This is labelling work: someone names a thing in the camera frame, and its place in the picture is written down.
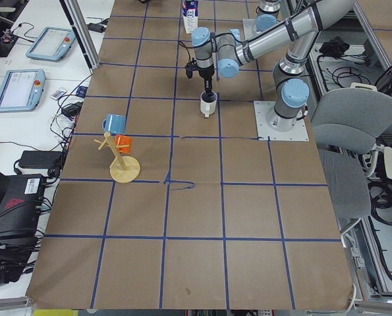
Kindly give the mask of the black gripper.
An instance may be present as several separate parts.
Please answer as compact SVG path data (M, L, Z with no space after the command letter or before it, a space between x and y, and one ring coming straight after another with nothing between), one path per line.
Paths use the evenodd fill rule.
M204 79L204 89L206 90L205 95L206 97L209 96L209 98L211 99L213 98L212 78L215 73L214 65L212 62L210 62L210 65L206 67L202 67L199 66L197 62L198 60L192 58L191 60L189 60L189 62L186 63L185 66L186 76L188 79L191 79L193 77L193 72L197 71L199 76Z

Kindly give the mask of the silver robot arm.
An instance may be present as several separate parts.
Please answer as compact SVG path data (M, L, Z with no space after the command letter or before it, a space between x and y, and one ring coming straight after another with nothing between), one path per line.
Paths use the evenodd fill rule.
M260 0L256 9L256 31L263 32L277 24L277 17L280 11L278 0Z
M277 21L277 2L261 1L261 18L265 22L255 26L249 38L241 38L237 29L215 33L198 27L191 35L195 56L185 66L186 75L191 78L198 72L204 81L200 100L203 106L211 107L217 101L212 84L216 72L233 78L242 66L285 48L285 55L273 68L277 100L267 112L266 122L278 132L292 130L310 94L301 75L312 46L321 31L342 19L353 6L354 1L311 1L292 16Z

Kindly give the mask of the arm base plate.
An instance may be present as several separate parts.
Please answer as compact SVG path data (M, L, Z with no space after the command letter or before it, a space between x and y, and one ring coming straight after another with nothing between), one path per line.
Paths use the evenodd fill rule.
M255 18L243 18L242 26L244 31L244 38L249 40L258 34Z
M254 114L258 138L264 141L308 142L302 109L293 118L282 118L275 112L274 101L255 101Z

